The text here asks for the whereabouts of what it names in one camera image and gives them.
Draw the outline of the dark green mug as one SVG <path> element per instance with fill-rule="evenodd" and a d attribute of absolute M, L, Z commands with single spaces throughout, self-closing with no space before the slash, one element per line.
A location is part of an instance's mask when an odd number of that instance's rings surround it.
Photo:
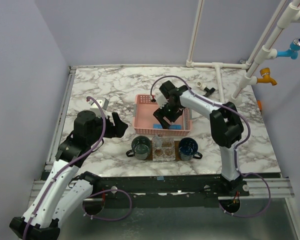
<path fill-rule="evenodd" d="M 146 160 L 152 150 L 151 140 L 143 135 L 135 137 L 131 142 L 131 149 L 126 152 L 127 157 L 135 157 L 138 160 Z"/>

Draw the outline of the clear textured acrylic holder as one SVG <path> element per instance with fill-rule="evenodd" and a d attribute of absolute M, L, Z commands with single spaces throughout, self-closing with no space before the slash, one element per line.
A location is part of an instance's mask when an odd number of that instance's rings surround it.
<path fill-rule="evenodd" d="M 152 138 L 152 160 L 155 162 L 176 160 L 175 141 L 172 137 L 155 136 Z"/>

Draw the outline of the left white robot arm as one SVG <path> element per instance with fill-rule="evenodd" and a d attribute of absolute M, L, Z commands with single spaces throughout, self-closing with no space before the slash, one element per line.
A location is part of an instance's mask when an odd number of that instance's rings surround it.
<path fill-rule="evenodd" d="M 105 139 L 122 138 L 128 128 L 116 112 L 105 116 L 84 110 L 77 114 L 73 130 L 59 145 L 52 169 L 39 194 L 9 227 L 22 240 L 56 240 L 63 221 L 84 199 L 105 196 L 108 189 L 101 177 L 88 171 L 76 178 L 69 192 L 66 188 L 84 161 Z"/>

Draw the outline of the dark blue mug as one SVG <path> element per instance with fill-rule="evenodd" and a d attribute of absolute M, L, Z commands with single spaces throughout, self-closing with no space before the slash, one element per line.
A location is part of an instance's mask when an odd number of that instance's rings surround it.
<path fill-rule="evenodd" d="M 198 152 L 198 143 L 190 137 L 182 138 L 178 144 L 178 156 L 182 161 L 202 159 L 203 155 Z"/>

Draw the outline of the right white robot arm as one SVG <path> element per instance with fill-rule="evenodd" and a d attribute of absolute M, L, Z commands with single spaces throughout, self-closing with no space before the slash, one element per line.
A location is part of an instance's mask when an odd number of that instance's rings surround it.
<path fill-rule="evenodd" d="M 157 103 L 158 109 L 153 116 L 163 129 L 168 129 L 183 113 L 185 108 L 193 110 L 210 122 L 212 139 L 219 146 L 221 155 L 221 176 L 226 179 L 220 183 L 220 191 L 231 196 L 238 190 L 235 181 L 240 174 L 237 170 L 236 145 L 242 138 L 244 127 L 232 102 L 220 103 L 195 93 L 184 84 L 176 87 L 171 81 L 164 82 L 156 97 L 150 89 L 151 101 Z"/>

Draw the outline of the brown wooden oval tray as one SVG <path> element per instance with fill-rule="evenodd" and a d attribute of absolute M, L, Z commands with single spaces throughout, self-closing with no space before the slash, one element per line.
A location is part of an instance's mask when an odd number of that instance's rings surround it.
<path fill-rule="evenodd" d="M 172 146 L 162 147 L 159 150 L 152 150 L 150 155 L 146 158 L 147 161 L 155 161 L 155 162 L 175 162 L 180 161 L 181 158 L 179 156 L 179 145 L 180 141 L 174 141 L 174 149 Z"/>

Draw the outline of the pink plastic basket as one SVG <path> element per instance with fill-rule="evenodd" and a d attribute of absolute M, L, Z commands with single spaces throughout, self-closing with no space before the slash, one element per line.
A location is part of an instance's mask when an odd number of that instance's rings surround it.
<path fill-rule="evenodd" d="M 192 112 L 188 108 L 184 109 L 183 114 L 171 126 L 180 126 L 181 129 L 162 129 L 159 121 L 153 116 L 158 109 L 155 102 L 151 102 L 148 94 L 137 94 L 133 112 L 132 126 L 139 135 L 158 135 L 158 136 L 187 136 L 192 129 Z"/>

